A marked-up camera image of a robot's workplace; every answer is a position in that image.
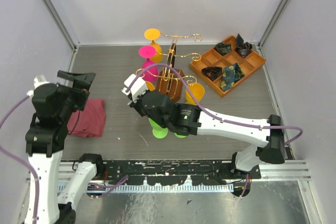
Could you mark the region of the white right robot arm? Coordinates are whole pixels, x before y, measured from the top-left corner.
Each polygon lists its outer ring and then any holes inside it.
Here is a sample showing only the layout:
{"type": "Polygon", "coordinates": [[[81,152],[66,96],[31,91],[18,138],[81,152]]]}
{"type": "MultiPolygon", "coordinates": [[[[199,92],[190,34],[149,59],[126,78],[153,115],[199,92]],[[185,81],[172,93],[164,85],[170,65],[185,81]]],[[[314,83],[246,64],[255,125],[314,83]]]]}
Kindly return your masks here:
{"type": "Polygon", "coordinates": [[[260,163],[285,162],[284,137],[280,117],[249,120],[202,110],[192,104],[175,103],[158,91],[145,90],[138,95],[126,93],[129,106],[141,116],[146,116],[160,127],[181,136],[214,135],[233,138],[250,145],[232,156],[231,172],[247,173],[260,163]]]}

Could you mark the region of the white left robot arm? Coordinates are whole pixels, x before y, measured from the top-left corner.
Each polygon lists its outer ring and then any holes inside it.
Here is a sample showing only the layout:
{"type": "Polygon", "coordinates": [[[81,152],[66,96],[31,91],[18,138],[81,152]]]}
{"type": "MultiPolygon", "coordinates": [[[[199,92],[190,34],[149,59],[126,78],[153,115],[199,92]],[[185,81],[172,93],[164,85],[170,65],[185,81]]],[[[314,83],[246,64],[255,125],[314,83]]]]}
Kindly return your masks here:
{"type": "Polygon", "coordinates": [[[25,223],[75,223],[82,194],[89,182],[105,171],[101,155],[83,154],[64,190],[58,191],[67,124],[74,112],[84,110],[96,75],[58,71],[57,76],[71,81],[72,86],[36,76],[34,89],[27,93],[35,113],[25,136],[28,163],[33,169],[25,223]]]}

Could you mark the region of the pink plastic wine glass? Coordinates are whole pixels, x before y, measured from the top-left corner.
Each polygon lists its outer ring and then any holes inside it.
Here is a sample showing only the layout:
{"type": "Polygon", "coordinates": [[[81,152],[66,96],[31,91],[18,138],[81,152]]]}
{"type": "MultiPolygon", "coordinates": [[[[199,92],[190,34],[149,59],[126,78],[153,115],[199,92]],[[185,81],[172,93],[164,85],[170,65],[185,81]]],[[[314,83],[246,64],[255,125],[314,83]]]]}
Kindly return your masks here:
{"type": "MultiPolygon", "coordinates": [[[[139,49],[140,57],[145,59],[145,62],[142,65],[142,69],[154,64],[152,58],[155,56],[155,54],[156,50],[152,46],[143,46],[139,49]]],[[[143,79],[148,82],[155,82],[157,80],[157,75],[158,68],[154,66],[143,74],[143,79]]]]}

